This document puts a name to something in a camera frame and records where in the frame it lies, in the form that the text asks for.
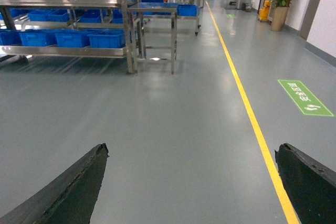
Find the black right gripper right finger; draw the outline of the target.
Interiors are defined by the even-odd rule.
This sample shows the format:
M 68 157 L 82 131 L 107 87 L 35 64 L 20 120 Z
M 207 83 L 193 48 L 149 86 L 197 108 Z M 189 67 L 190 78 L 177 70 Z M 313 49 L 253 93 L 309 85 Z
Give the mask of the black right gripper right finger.
M 301 223 L 335 223 L 335 171 L 288 143 L 275 160 Z

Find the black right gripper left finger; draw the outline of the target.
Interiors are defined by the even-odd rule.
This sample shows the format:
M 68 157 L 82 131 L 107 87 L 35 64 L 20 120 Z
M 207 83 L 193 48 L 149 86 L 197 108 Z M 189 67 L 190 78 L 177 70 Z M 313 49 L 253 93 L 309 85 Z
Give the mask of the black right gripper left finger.
M 106 170 L 98 144 L 48 185 L 1 217 L 1 223 L 90 223 Z

